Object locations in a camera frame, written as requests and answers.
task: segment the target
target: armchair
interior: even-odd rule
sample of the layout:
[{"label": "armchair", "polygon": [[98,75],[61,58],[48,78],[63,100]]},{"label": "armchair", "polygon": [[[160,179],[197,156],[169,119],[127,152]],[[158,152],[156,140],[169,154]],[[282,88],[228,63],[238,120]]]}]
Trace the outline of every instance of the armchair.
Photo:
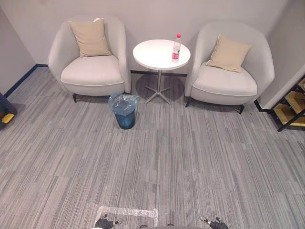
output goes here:
[{"label": "armchair", "polygon": [[76,95],[103,96],[131,92],[127,69],[125,28],[114,16],[105,16],[105,36],[112,55],[80,57],[80,49],[69,21],[93,21],[100,16],[76,16],[58,30],[48,57],[48,66],[64,90]]},{"label": "armchair", "polygon": [[[206,66],[217,37],[222,34],[232,40],[252,44],[243,64],[242,73]],[[223,105],[254,102],[274,79],[271,51],[264,35],[242,23],[214,21],[204,25],[198,34],[193,56],[193,67],[185,83],[188,98]]]}]

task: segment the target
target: clear plastic wrap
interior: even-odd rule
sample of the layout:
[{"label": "clear plastic wrap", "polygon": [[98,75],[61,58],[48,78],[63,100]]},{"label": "clear plastic wrap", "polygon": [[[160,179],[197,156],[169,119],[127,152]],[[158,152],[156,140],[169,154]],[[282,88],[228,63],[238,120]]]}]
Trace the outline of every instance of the clear plastic wrap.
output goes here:
[{"label": "clear plastic wrap", "polygon": [[108,100],[110,110],[116,115],[122,116],[129,115],[133,112],[137,108],[138,102],[138,96],[122,93],[112,93]]}]

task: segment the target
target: tape on floor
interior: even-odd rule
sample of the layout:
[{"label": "tape on floor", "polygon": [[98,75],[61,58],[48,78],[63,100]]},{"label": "tape on floor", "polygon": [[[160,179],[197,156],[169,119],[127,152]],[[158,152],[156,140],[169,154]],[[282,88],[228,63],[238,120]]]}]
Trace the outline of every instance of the tape on floor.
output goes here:
[{"label": "tape on floor", "polygon": [[150,217],[153,218],[153,225],[155,227],[158,226],[158,209],[153,209],[152,211],[149,210],[142,210],[142,209],[131,209],[131,208],[115,208],[115,207],[107,207],[107,206],[100,206],[99,210],[97,211],[95,222],[101,217],[102,212],[117,214],[117,215],[128,215],[128,216],[142,216],[142,217]]}]

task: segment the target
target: chair armrest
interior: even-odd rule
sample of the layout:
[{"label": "chair armrest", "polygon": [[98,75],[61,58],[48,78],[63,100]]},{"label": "chair armrest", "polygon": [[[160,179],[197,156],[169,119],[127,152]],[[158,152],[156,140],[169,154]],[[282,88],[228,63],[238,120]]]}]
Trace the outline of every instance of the chair armrest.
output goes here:
[{"label": "chair armrest", "polygon": [[206,39],[206,32],[204,29],[201,29],[198,33],[195,50],[194,50],[194,56],[193,56],[193,63],[192,63],[192,71],[190,74],[187,75],[186,81],[185,81],[185,87],[184,87],[184,96],[188,97],[191,94],[192,84],[195,82],[195,80],[198,77],[200,66],[203,62],[207,61],[207,59],[211,55],[211,46],[214,46],[213,44],[206,45],[205,42],[211,42],[210,39]]},{"label": "chair armrest", "polygon": [[112,54],[119,60],[119,69],[124,80],[124,90],[131,92],[131,75],[128,70],[126,58],[126,33],[123,23],[115,17],[112,20],[111,28],[108,28],[106,34]]},{"label": "chair armrest", "polygon": [[256,81],[257,95],[248,102],[253,103],[271,84],[275,77],[275,71],[267,40],[261,44],[261,47],[255,53],[249,52],[248,54],[249,56],[245,59],[243,67]]},{"label": "chair armrest", "polygon": [[61,84],[61,73],[73,60],[80,56],[80,49],[68,23],[62,24],[55,35],[48,57],[48,66],[56,80]]}]

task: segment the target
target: plastic bottle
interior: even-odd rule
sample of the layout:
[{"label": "plastic bottle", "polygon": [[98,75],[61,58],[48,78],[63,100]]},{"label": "plastic bottle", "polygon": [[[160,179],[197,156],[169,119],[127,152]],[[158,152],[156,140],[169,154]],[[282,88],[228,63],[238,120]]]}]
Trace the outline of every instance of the plastic bottle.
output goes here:
[{"label": "plastic bottle", "polygon": [[178,62],[179,60],[180,47],[181,47],[181,34],[177,34],[177,37],[173,44],[173,55],[172,55],[173,62]]}]

